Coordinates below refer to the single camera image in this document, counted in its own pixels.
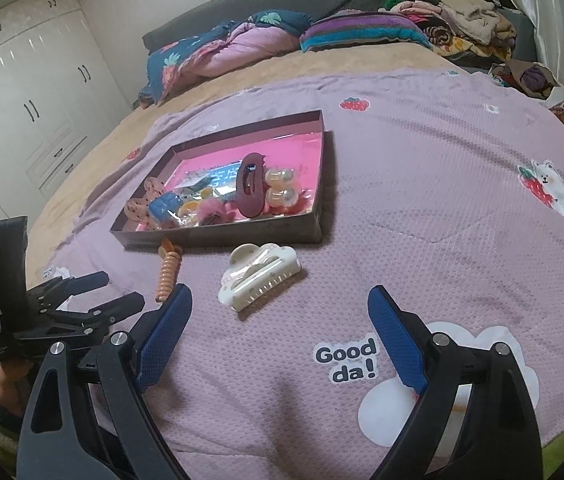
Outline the left hand holding gripper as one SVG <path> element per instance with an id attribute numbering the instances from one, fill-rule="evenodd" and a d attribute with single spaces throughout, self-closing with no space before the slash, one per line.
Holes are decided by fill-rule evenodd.
<path id="1" fill-rule="evenodd" d="M 26 411 L 28 374 L 33 367 L 33 362 L 20 358 L 0 363 L 0 406 L 16 417 L 22 417 Z"/>

